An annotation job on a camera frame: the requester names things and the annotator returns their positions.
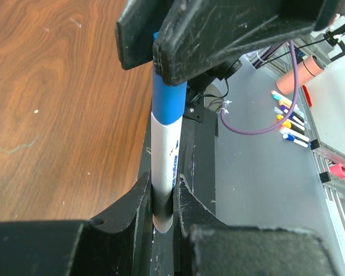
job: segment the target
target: blue marker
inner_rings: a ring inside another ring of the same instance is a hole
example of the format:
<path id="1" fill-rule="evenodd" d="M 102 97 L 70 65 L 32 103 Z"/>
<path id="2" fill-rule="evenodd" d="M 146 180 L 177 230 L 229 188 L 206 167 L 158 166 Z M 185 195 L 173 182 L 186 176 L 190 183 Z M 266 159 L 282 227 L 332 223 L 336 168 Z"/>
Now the blue marker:
<path id="1" fill-rule="evenodd" d="M 282 135 L 282 138 L 284 138 L 287 141 L 292 141 L 292 142 L 294 142 L 298 145 L 301 145 L 302 147 L 305 147 L 305 148 L 308 148 L 311 145 L 310 143 L 307 144 L 303 141 L 296 139 L 295 136 L 291 135 L 291 134 L 284 134 L 284 135 Z"/>
<path id="2" fill-rule="evenodd" d="M 286 114 L 289 112 L 288 108 L 285 105 L 281 105 L 280 106 L 281 111 L 285 112 Z M 293 112 L 290 115 L 290 118 L 293 119 L 295 122 L 297 122 L 298 124 L 304 126 L 304 120 L 303 118 L 301 118 L 300 116 L 297 116 L 297 114 L 295 112 Z"/>
<path id="3" fill-rule="evenodd" d="M 153 68 L 151 113 L 151 182 L 153 186 L 153 221 L 156 229 L 166 233 L 172 213 L 166 213 L 171 191 L 177 180 L 180 134 L 185 109 L 187 82 L 165 85 Z"/>

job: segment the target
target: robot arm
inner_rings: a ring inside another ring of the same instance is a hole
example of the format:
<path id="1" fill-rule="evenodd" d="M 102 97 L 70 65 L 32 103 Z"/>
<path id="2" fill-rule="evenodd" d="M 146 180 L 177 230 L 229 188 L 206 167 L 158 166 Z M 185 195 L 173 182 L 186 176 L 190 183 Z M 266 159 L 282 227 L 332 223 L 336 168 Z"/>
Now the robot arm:
<path id="1" fill-rule="evenodd" d="M 164 83 L 178 85 L 228 59 L 321 30 L 335 13 L 345 13 L 345 0 L 135 0 L 117 22 L 117 48 L 124 69 L 153 58 Z"/>

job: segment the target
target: black cable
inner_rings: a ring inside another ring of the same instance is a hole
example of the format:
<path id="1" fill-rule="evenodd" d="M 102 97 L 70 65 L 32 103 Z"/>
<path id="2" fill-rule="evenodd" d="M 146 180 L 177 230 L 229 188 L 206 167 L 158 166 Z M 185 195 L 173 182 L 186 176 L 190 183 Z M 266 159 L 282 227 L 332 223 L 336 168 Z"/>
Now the black cable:
<path id="1" fill-rule="evenodd" d="M 225 98 L 229 94 L 229 83 L 228 83 L 227 79 L 225 79 L 225 83 L 226 83 L 226 87 L 228 89 L 228 91 L 226 91 L 225 95 L 223 95 L 223 96 L 215 96 L 213 94 L 203 94 L 201 98 L 217 98 L 217 99 Z"/>
<path id="2" fill-rule="evenodd" d="M 326 40 L 326 39 L 321 39 L 321 40 L 319 40 L 319 41 L 315 41 L 315 42 L 312 42 L 312 43 L 308 43 L 308 44 L 305 44 L 305 45 L 303 45 L 303 46 L 301 46 L 301 47 L 297 47 L 297 49 L 301 49 L 301 48 L 304 48 L 304 47 L 307 47 L 307 46 L 312 46 L 312 45 L 315 45 L 315 44 L 320 43 L 320 42 L 325 41 L 325 40 Z M 271 60 L 268 60 L 268 61 L 262 63 L 262 64 L 259 66 L 259 68 L 261 68 L 262 66 L 266 65 L 267 63 L 270 63 L 270 62 L 273 62 L 274 60 L 277 60 L 277 59 L 279 59 L 279 58 L 282 58 L 283 56 L 286 56 L 286 55 L 289 54 L 289 53 L 290 53 L 290 52 L 286 52 L 286 53 L 283 53 L 282 55 L 279 55 L 279 56 L 277 56 L 277 57 L 275 57 L 275 58 L 273 58 L 273 59 L 271 59 Z"/>
<path id="3" fill-rule="evenodd" d="M 223 105 L 221 104 L 218 108 L 216 108 L 216 110 L 214 112 L 215 113 L 219 112 L 219 110 L 221 110 L 222 107 L 223 107 Z"/>

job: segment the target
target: yellow marker cap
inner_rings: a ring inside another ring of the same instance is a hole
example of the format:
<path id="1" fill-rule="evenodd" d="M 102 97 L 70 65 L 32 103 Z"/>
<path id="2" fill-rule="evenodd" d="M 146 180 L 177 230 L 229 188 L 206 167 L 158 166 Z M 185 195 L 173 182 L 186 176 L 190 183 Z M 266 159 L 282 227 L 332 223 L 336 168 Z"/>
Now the yellow marker cap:
<path id="1" fill-rule="evenodd" d="M 292 105 L 292 101 L 291 101 L 291 100 L 289 100 L 289 99 L 282 99 L 282 100 L 283 100 L 283 102 L 284 102 L 285 104 L 287 104 L 288 106 Z"/>
<path id="2" fill-rule="evenodd" d="M 290 108 L 290 105 L 286 101 L 284 101 L 283 99 L 280 99 L 278 101 L 278 104 L 279 105 L 285 105 L 287 108 Z"/>
<path id="3" fill-rule="evenodd" d="M 282 123 L 282 125 L 287 127 L 287 128 L 290 128 L 290 129 L 292 128 L 292 124 L 288 120 L 286 120 L 284 123 Z"/>

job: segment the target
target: gray tabletop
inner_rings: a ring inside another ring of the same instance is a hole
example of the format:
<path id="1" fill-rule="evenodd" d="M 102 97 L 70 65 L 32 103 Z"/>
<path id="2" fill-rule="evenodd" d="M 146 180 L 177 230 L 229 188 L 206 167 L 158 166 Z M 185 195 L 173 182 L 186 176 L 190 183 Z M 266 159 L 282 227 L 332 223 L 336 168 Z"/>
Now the gray tabletop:
<path id="1" fill-rule="evenodd" d="M 260 129 L 276 122 L 270 91 L 275 77 L 242 59 L 229 79 L 228 122 Z M 220 91 L 225 84 L 216 83 Z M 216 140 L 216 215 L 228 225 L 303 227 L 328 245 L 342 275 L 345 266 L 310 149 L 283 140 L 278 131 L 243 136 L 221 121 Z"/>

